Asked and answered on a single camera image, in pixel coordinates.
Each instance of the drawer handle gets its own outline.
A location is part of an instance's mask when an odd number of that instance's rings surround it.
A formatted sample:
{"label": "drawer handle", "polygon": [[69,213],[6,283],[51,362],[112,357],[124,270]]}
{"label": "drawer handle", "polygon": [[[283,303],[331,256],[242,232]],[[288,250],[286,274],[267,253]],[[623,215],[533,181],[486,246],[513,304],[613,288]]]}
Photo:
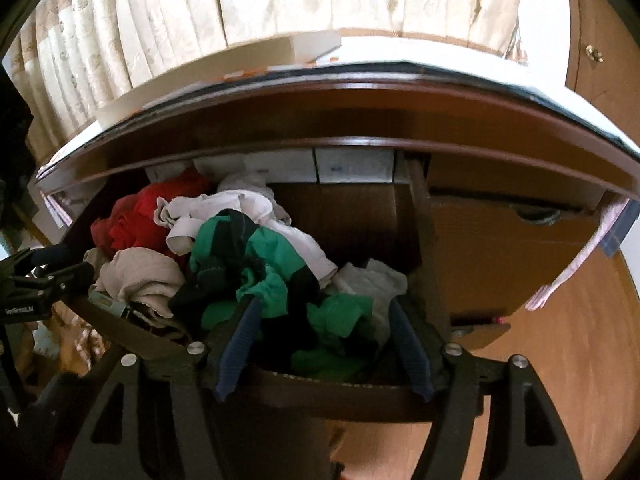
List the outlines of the drawer handle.
{"label": "drawer handle", "polygon": [[562,216],[559,209],[516,209],[516,214],[527,224],[547,226],[555,224]]}
{"label": "drawer handle", "polygon": [[584,49],[587,54],[587,57],[596,63],[602,63],[604,61],[604,57],[602,56],[601,51],[595,48],[593,45],[587,45]]}

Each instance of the pink cloth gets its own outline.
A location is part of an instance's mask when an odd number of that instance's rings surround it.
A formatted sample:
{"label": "pink cloth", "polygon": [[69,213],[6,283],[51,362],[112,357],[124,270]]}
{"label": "pink cloth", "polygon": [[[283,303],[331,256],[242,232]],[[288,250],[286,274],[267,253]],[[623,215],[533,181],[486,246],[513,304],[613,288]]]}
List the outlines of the pink cloth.
{"label": "pink cloth", "polygon": [[598,246],[598,244],[604,238],[604,235],[609,232],[609,230],[613,227],[616,220],[622,213],[622,210],[625,208],[626,204],[629,202],[628,198],[617,197],[612,200],[609,205],[606,205],[602,208],[600,212],[600,225],[594,232],[593,236],[590,240],[585,244],[585,246],[580,250],[578,254],[576,254],[573,261],[569,264],[569,266],[563,270],[560,275],[554,280],[551,285],[543,285],[540,289],[525,303],[524,308],[527,310],[536,310],[537,308],[541,308],[545,306],[546,300],[554,293],[556,288],[562,285],[566,280],[572,277],[575,274],[575,271],[585,262],[585,260],[593,253],[594,249]]}

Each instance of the curtain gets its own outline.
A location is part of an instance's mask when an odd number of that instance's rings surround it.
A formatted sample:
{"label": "curtain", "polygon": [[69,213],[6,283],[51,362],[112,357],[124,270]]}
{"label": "curtain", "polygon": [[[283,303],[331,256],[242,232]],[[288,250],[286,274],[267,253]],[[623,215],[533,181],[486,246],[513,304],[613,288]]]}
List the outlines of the curtain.
{"label": "curtain", "polygon": [[520,60],[520,0],[42,0],[12,44],[39,163],[132,88],[236,44],[340,29],[445,41]]}

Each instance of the white cloth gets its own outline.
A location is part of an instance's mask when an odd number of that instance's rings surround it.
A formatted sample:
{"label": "white cloth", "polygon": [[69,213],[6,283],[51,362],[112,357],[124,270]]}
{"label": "white cloth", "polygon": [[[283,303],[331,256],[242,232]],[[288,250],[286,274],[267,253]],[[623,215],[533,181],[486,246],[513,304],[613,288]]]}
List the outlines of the white cloth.
{"label": "white cloth", "polygon": [[264,177],[256,171],[242,171],[241,173],[232,173],[226,176],[220,184],[218,184],[218,193],[228,191],[230,189],[246,189],[247,191],[255,191],[267,197],[273,205],[273,213],[276,218],[286,225],[291,225],[291,217],[284,208],[276,202],[273,189],[267,186]]}
{"label": "white cloth", "polygon": [[165,199],[158,198],[154,221],[171,229],[166,244],[171,252],[182,255],[193,248],[193,241],[202,224],[223,209],[240,211],[258,225],[284,236],[318,279],[321,288],[328,284],[337,270],[336,265],[327,259],[311,236],[279,221],[275,217],[271,201],[255,191],[231,189],[196,198],[181,196],[168,203]]}
{"label": "white cloth", "polygon": [[173,317],[167,303],[184,283],[184,275],[172,258],[144,247],[118,251],[100,268],[100,277],[89,289],[106,292],[116,301],[135,301],[164,318]]}
{"label": "white cloth", "polygon": [[406,294],[406,290],[407,280],[402,272],[377,260],[369,260],[364,269],[346,264],[334,274],[327,292],[344,292],[373,299],[371,324],[374,338],[382,348],[391,335],[389,303],[396,296]]}
{"label": "white cloth", "polygon": [[595,248],[604,238],[604,235],[607,234],[613,227],[613,224],[616,223],[616,220],[628,202],[628,198],[620,196],[602,207],[600,211],[600,225],[598,225],[596,232],[594,232],[589,241],[584,245],[580,252],[575,255],[575,258],[567,268],[560,273],[554,282],[551,283],[551,285],[541,286],[538,291],[529,298],[529,301],[524,304],[524,308],[526,310],[536,310],[537,308],[545,306],[546,300],[551,297],[551,295],[556,291],[556,288],[572,277],[575,274],[575,271],[578,270],[590,254],[593,253]]}

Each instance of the door knob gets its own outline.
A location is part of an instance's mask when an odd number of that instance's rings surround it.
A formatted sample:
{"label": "door knob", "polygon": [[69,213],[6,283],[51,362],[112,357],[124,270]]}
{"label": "door knob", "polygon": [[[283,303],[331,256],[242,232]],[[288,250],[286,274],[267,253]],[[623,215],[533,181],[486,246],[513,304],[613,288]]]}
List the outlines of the door knob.
{"label": "door knob", "polygon": [[595,61],[596,63],[602,63],[604,61],[601,51],[593,45],[587,45],[587,48],[585,48],[584,51],[586,52],[587,57],[592,61]]}

